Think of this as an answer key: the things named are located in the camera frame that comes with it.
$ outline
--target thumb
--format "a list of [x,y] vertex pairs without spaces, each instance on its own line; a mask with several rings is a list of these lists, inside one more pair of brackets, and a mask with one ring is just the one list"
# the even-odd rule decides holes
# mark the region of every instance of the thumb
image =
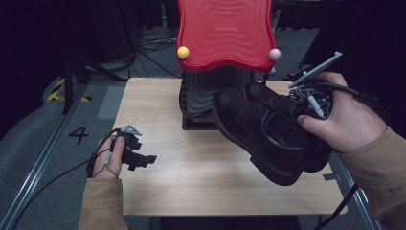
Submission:
[[316,136],[321,136],[324,129],[325,121],[310,117],[308,115],[300,115],[298,117],[298,123],[305,130],[313,133]]

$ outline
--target red plastic object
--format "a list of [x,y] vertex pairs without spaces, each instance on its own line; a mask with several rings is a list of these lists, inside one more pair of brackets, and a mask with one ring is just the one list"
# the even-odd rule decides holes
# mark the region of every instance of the red plastic object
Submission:
[[178,0],[178,7],[177,48],[190,51],[187,58],[178,58],[183,70],[201,72],[223,65],[260,73],[272,70],[272,0]]

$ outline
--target shoe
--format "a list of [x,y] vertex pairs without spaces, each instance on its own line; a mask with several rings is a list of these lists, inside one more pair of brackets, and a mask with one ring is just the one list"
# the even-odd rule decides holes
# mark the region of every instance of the shoe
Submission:
[[297,129],[302,131],[310,144],[308,158],[304,164],[305,172],[315,173],[326,166],[332,153],[332,147],[318,136],[302,129],[297,121],[299,115],[310,115],[312,110],[309,111],[308,107],[296,103],[289,96],[279,95],[266,85],[256,81],[246,83],[242,95],[251,102],[267,102],[285,114]]
[[250,153],[269,180],[289,186],[299,179],[309,143],[284,114],[229,88],[214,94],[212,110],[220,132]]

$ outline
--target beige sleeve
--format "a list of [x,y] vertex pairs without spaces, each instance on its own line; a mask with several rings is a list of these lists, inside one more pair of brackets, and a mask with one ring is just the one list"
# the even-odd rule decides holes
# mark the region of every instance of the beige sleeve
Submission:
[[388,130],[365,147],[338,156],[369,200],[371,215],[406,229],[406,140]]
[[87,179],[79,229],[123,229],[123,184],[120,179]]

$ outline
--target hand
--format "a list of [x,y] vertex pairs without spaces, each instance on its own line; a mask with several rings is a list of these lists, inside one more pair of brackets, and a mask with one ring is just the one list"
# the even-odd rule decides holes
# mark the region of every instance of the hand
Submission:
[[[101,146],[96,159],[95,168],[93,169],[93,178],[118,178],[122,171],[122,155],[124,151],[124,138],[119,137],[114,145],[114,149],[111,148],[116,136],[110,136]],[[108,157],[112,150],[111,159],[107,165],[104,165],[104,161]]]
[[[340,74],[325,72],[317,78],[347,86]],[[385,122],[352,95],[334,90],[332,97],[333,108],[328,119],[322,121],[302,115],[298,117],[298,122],[305,130],[319,136],[334,149],[341,152],[357,150],[386,131]]]

